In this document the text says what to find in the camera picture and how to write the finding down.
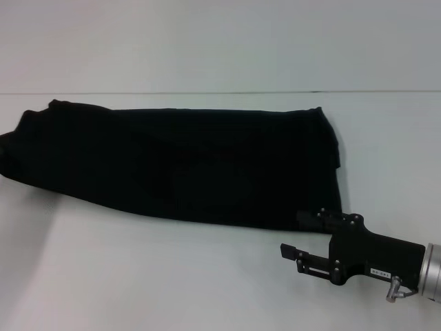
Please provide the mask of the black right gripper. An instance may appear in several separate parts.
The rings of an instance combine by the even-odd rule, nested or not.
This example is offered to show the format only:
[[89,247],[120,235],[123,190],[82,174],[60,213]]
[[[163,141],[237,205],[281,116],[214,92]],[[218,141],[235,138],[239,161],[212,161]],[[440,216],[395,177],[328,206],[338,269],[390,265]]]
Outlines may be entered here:
[[298,211],[298,229],[304,232],[332,232],[329,258],[319,257],[282,243],[282,258],[294,261],[298,273],[330,277],[344,285],[356,275],[383,281],[397,276],[405,287],[417,287],[425,254],[421,244],[394,239],[369,231],[359,214],[344,214],[321,208]]

